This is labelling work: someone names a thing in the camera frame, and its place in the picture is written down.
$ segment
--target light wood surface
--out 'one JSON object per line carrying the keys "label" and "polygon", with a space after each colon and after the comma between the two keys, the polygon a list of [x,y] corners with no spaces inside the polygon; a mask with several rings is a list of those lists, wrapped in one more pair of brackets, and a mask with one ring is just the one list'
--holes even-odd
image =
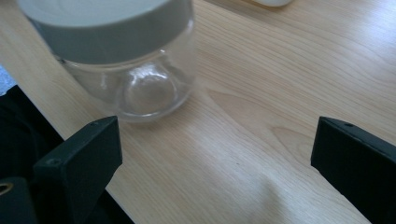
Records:
{"label": "light wood surface", "polygon": [[[194,5],[196,91],[169,117],[120,124],[111,195],[137,224],[368,223],[310,155],[319,116],[396,144],[396,1]],[[102,117],[11,0],[0,63],[63,138]]]}

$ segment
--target black bracket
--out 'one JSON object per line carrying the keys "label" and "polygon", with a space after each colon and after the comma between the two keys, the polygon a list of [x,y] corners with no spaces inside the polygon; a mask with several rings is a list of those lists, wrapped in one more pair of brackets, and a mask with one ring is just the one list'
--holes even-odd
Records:
{"label": "black bracket", "polygon": [[396,147],[321,117],[311,165],[373,223],[396,223]]}
{"label": "black bracket", "polygon": [[0,181],[0,223],[84,223],[121,164],[117,117],[89,123],[34,165],[41,192],[35,212],[26,182]]}

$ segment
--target white object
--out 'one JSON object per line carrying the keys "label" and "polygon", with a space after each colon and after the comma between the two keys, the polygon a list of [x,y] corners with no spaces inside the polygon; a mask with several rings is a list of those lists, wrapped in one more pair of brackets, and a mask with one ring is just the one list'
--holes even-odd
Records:
{"label": "white object", "polygon": [[190,0],[18,0],[53,54],[75,63],[120,63],[180,35]]}
{"label": "white object", "polygon": [[253,0],[268,7],[283,7],[292,0]]}

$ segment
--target screw hole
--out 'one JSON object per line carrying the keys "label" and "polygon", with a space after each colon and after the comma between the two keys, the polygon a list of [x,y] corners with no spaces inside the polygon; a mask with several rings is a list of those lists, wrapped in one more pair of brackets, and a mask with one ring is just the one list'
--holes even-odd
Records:
{"label": "screw hole", "polygon": [[7,192],[9,192],[14,185],[12,183],[4,183],[0,184],[0,195],[3,195]]}
{"label": "screw hole", "polygon": [[62,58],[58,58],[58,59],[56,59],[56,60],[58,60],[58,62],[59,62],[59,63],[61,63],[61,64],[64,64],[64,63],[66,63],[66,61],[65,61],[65,60],[63,60]]}
{"label": "screw hole", "polygon": [[46,164],[48,164],[48,165],[59,165],[59,164],[61,164],[61,160],[59,160],[59,159],[49,159],[49,160],[47,160],[46,161]]}

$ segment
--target glass jar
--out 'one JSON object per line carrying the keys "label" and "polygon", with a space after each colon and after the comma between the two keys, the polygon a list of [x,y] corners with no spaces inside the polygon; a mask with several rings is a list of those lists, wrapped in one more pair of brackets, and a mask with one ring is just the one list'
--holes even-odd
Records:
{"label": "glass jar", "polygon": [[19,5],[56,59],[108,115],[152,121],[191,93],[191,0],[19,0]]}

